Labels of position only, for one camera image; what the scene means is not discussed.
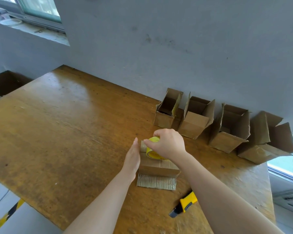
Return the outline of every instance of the window sill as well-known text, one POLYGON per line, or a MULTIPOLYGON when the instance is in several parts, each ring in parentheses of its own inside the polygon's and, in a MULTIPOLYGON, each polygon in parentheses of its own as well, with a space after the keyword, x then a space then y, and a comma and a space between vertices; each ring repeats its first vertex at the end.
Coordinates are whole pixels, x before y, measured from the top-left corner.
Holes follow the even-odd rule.
POLYGON ((7 26, 7 27, 17 29, 17 30, 20 30, 20 31, 23 31, 23 32, 26 32, 29 34, 36 35, 41 38, 45 38, 45 39, 69 46, 66 34, 63 34, 60 32, 48 30, 43 27, 35 26, 35 25, 25 23, 25 22, 23 22, 17 26, 7 26))

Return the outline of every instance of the right hand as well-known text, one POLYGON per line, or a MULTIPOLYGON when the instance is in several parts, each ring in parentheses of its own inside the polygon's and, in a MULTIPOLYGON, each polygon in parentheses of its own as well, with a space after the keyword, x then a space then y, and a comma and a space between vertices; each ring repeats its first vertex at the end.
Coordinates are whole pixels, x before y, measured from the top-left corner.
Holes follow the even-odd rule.
POLYGON ((159 142, 144 140, 147 147, 157 152, 160 156, 174 160, 178 155, 186 153, 183 137, 174 129, 160 129, 154 131, 153 136, 160 138, 159 142))

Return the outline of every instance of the cardboard box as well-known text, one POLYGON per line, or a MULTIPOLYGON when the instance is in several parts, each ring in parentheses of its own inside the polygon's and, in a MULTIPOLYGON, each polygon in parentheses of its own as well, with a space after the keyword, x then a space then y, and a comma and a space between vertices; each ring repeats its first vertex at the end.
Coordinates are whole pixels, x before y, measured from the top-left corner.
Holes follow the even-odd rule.
POLYGON ((243 108, 222 104, 213 123, 209 146, 230 153, 250 136, 250 113, 243 108))
POLYGON ((261 164, 280 156, 292 156, 290 124, 278 125, 283 118, 261 111, 251 119, 249 142, 238 147, 238 156, 261 164))
POLYGON ((0 73, 0 96, 4 96, 31 81, 32 79, 21 74, 9 70, 4 71, 0 73))
POLYGON ((141 141, 139 174, 176 178, 180 174, 179 168, 169 160, 152 159, 146 156, 146 146, 141 141))
POLYGON ((168 88, 163 101, 156 105, 154 125, 170 129, 183 92, 168 88))
POLYGON ((215 100, 191 97, 190 93, 178 132, 183 136, 197 139, 203 130, 213 123, 214 110, 215 100))

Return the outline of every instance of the yellow tape roll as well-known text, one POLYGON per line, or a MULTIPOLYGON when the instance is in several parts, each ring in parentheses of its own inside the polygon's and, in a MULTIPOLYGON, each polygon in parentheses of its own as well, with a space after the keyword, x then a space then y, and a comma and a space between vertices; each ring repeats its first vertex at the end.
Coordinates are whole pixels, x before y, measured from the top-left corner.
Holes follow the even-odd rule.
MULTIPOLYGON (((149 138, 149 140, 152 141, 152 142, 159 142, 160 141, 160 138, 157 137, 157 136, 155 136, 155 137, 149 138)), ((160 159, 160 160, 167 160, 167 158, 164 158, 164 157, 160 156, 157 152, 153 151, 149 147, 147 147, 146 149, 147 149, 146 150, 146 155, 149 158, 160 159)))

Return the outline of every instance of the wooden tabletop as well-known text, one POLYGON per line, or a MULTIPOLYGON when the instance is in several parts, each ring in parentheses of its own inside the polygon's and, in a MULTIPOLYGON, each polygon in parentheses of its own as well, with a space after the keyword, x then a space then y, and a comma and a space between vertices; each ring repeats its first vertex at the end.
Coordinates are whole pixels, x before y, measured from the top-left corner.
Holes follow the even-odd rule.
MULTIPOLYGON (((66 229, 121 170, 133 139, 159 128, 157 103, 67 66, 43 75, 0 99, 0 182, 66 229)), ((184 138, 187 151, 274 222, 267 165, 207 146, 207 133, 184 138)), ((198 203, 168 216, 189 188, 182 173, 176 191, 134 181, 115 233, 212 233, 198 203)))

